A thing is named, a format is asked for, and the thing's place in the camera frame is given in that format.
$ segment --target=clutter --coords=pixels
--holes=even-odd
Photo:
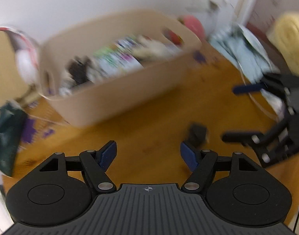
[[[165,29],[163,31],[164,36],[170,40],[174,45],[180,47],[183,45],[183,40],[182,38],[177,35],[176,33],[174,33],[173,31],[171,31],[170,29]]]
[[[167,59],[180,51],[173,44],[165,45],[143,35],[127,36],[97,50],[91,58],[75,57],[62,71],[59,94],[70,96],[73,88],[88,81],[97,84],[107,78],[120,77],[142,69],[139,61]]]
[[[183,44],[180,49],[164,37],[164,29],[171,29],[181,37]],[[97,73],[94,68],[100,68],[99,53],[103,55],[103,52],[118,48],[117,41],[133,38],[131,34],[135,38],[137,34],[143,34],[170,45],[172,52],[177,53],[167,59],[139,60],[142,67],[137,64],[133,73],[123,70],[119,76],[110,79]],[[125,44],[136,48],[130,41],[123,41],[120,47],[125,48]],[[201,41],[192,31],[157,11],[139,9],[96,18],[62,31],[41,45],[38,90],[72,126],[93,125],[175,88],[187,72],[192,53],[201,46]],[[69,59],[75,56],[82,59],[85,55],[92,61],[87,66],[89,81],[71,88],[70,96],[62,97],[59,94],[61,73],[67,68]]]
[[[259,40],[241,25],[234,24],[211,35],[209,43],[240,70],[241,75],[244,75],[251,83],[259,80],[264,73],[278,72],[278,68],[270,62]],[[262,90],[262,95],[279,115],[283,106],[282,101],[265,90]],[[274,116],[269,115],[269,112],[262,111],[275,119]]]
[[[267,35],[281,52],[290,70],[299,75],[299,13],[285,13]]]
[[[137,40],[141,46],[134,48],[132,55],[140,60],[167,59],[180,52],[175,45],[165,45],[142,35],[138,36]]]
[[[0,108],[0,171],[12,175],[17,148],[27,114],[12,101]]]

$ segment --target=pink ball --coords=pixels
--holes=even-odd
[[[179,18],[179,21],[190,29],[202,41],[205,40],[205,30],[202,23],[193,15],[184,15]]]

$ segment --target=cable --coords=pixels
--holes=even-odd
[[[242,80],[243,80],[243,83],[244,83],[244,85],[246,85],[246,81],[245,81],[245,78],[244,78],[244,71],[243,71],[243,67],[242,67],[242,65],[240,64],[240,62],[236,59],[236,57],[235,57],[235,60],[238,62],[238,64],[239,64],[239,67],[240,67],[240,74],[241,74],[241,78],[242,78]],[[275,116],[275,115],[273,115],[273,114],[271,114],[269,111],[267,111],[266,109],[264,109],[263,108],[263,106],[261,106],[259,103],[258,103],[258,101],[250,94],[250,93],[248,93],[248,95],[249,95],[249,98],[251,98],[251,100],[256,104],[256,106],[268,117],[268,118],[270,118],[270,119],[272,119],[272,120],[274,120],[274,121],[276,121],[276,122],[278,122],[278,117],[277,116]]]
[[[295,230],[296,230],[298,221],[299,221],[299,212],[298,212],[298,214],[297,214],[297,217],[296,217],[296,220],[295,220],[295,225],[294,225],[294,228],[293,228],[293,232],[294,232],[294,233],[295,233]]]
[[[42,118],[42,117],[37,117],[37,116],[34,116],[34,115],[30,115],[30,114],[28,114],[28,116],[31,117],[31,118],[36,118],[36,119],[43,120],[43,121],[46,121],[46,122],[49,122],[49,123],[52,123],[52,124],[56,124],[56,125],[62,125],[62,126],[68,126],[69,125],[67,122],[59,123],[59,122],[56,122],[56,121],[52,121],[52,120]]]

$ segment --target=box contents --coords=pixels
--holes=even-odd
[[[168,59],[181,49],[174,44],[163,44],[146,36],[127,36],[97,50],[92,57],[75,57],[61,75],[59,94],[69,96],[75,87],[86,83],[101,83],[104,79],[120,77],[141,70],[142,61]]]
[[[172,44],[164,37],[164,29],[172,30],[181,38],[174,34],[171,36],[174,44],[180,45],[181,48],[176,56],[159,58],[154,62],[144,59],[146,62],[143,62],[131,54],[132,49],[140,47],[138,38],[141,37],[133,37],[132,33],[144,33],[153,40]],[[118,41],[125,40],[125,36],[132,38],[134,42],[131,43],[129,39]],[[138,60],[143,68],[123,76],[105,79],[103,75],[96,73],[100,65],[99,59],[95,57],[98,57],[101,48],[104,47],[103,51],[109,48],[113,50],[118,48],[117,44],[122,45],[122,48],[132,45],[133,48],[128,54]],[[75,127],[86,127],[127,111],[178,86],[186,75],[192,54],[201,46],[197,36],[176,19],[149,9],[125,11],[92,19],[58,33],[39,47],[42,81],[38,89],[68,123]],[[171,51],[173,50],[177,52],[179,49],[172,47]],[[77,55],[80,55],[81,59],[87,55],[91,60],[90,66],[86,67],[88,81],[80,86],[67,88],[72,95],[62,97],[58,93],[62,86],[62,73],[67,81],[64,84],[72,86],[73,76],[67,66],[69,59]]]

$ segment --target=headphones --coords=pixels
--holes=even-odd
[[[28,85],[35,84],[39,70],[36,44],[25,33],[15,28],[0,26],[0,31],[4,31],[9,36],[21,78]]]

